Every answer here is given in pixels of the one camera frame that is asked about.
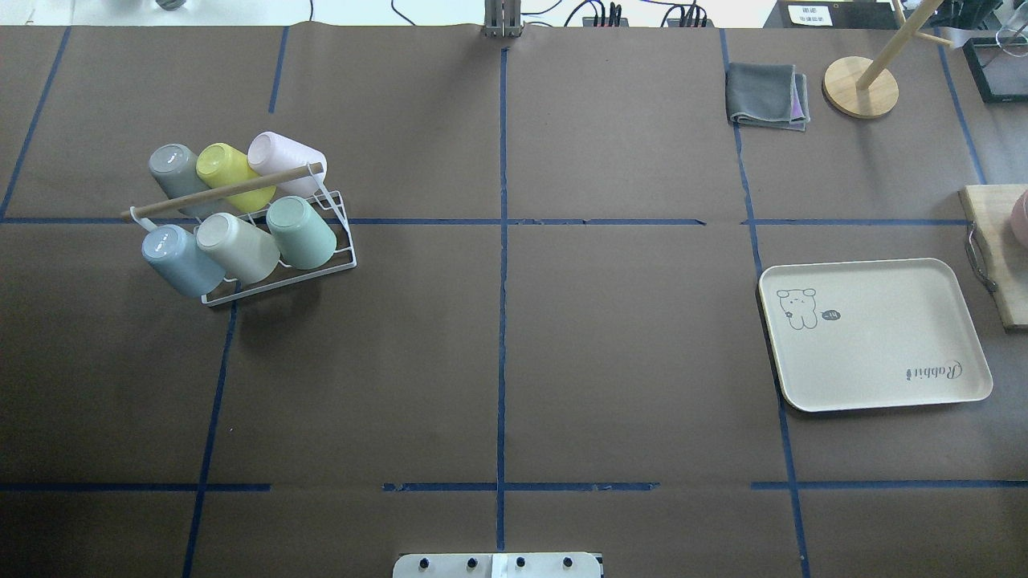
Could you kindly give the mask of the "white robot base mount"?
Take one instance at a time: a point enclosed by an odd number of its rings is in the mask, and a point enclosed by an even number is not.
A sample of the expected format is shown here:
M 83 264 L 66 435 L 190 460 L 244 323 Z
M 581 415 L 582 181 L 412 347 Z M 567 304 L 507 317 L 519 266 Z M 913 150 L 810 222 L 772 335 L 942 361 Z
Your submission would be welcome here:
M 393 577 L 602 577 L 602 556 L 590 552 L 411 553 Z

